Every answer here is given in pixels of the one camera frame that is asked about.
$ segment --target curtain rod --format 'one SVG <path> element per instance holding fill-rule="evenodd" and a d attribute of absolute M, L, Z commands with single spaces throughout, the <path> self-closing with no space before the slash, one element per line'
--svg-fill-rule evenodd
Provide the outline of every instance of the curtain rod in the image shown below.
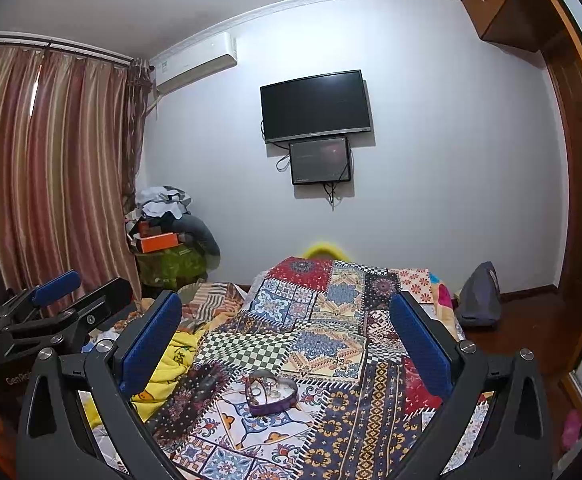
<path fill-rule="evenodd" d="M 51 48 L 69 54 L 80 54 L 81 56 L 93 57 L 111 61 L 123 66 L 129 66 L 132 57 L 118 54 L 111 50 L 98 48 L 76 41 L 62 40 L 61 38 L 48 38 L 37 34 L 28 34 L 24 32 L 2 32 L 0 31 L 0 44 L 20 45 L 20 46 L 37 46 L 41 48 Z"/>

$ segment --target wall-mounted tv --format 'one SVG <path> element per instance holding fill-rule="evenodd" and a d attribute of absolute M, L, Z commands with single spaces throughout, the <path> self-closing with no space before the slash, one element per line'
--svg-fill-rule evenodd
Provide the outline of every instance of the wall-mounted tv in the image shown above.
<path fill-rule="evenodd" d="M 351 180 L 349 140 L 346 137 L 289 142 L 289 157 L 294 186 Z"/>
<path fill-rule="evenodd" d="M 260 88 L 265 142 L 371 131 L 360 70 Z"/>

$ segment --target flat screen monitor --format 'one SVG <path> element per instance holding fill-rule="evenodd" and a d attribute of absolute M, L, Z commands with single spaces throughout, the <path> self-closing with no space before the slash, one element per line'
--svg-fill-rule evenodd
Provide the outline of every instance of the flat screen monitor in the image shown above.
<path fill-rule="evenodd" d="M 351 180 L 349 140 L 346 137 L 290 142 L 289 156 L 294 186 Z"/>
<path fill-rule="evenodd" d="M 371 130 L 360 70 L 263 86 L 260 97 L 265 142 Z"/>

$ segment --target wooden floor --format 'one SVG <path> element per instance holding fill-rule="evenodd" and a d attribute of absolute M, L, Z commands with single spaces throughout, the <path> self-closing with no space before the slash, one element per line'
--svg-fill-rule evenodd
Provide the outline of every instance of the wooden floor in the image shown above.
<path fill-rule="evenodd" d="M 465 330 L 468 339 L 489 353 L 513 354 L 524 347 L 532 349 L 549 402 L 554 460 L 562 455 L 560 437 L 567 413 L 573 408 L 558 381 L 567 372 L 567 361 L 581 327 L 582 319 L 567 308 L 558 294 L 545 293 L 504 303 L 495 330 Z"/>

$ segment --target metal screw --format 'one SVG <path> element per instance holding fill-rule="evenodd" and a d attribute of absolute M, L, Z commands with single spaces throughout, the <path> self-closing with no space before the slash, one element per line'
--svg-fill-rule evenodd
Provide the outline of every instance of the metal screw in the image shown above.
<path fill-rule="evenodd" d="M 102 341 L 98 341 L 98 344 L 95 346 L 95 349 L 101 354 L 106 354 L 112 348 L 113 341 L 111 339 L 103 339 Z"/>
<path fill-rule="evenodd" d="M 42 359 L 44 361 L 45 359 L 49 359 L 52 355 L 53 350 L 50 349 L 49 347 L 46 347 L 40 350 L 40 352 L 38 352 L 38 359 Z"/>
<path fill-rule="evenodd" d="M 475 354 L 477 346 L 475 346 L 475 343 L 473 341 L 469 341 L 468 339 L 462 339 L 460 341 L 460 350 L 462 350 L 462 352 L 464 352 L 465 354 Z"/>
<path fill-rule="evenodd" d="M 528 348 L 522 348 L 520 350 L 520 357 L 525 361 L 532 361 L 533 360 L 533 352 L 530 351 Z"/>

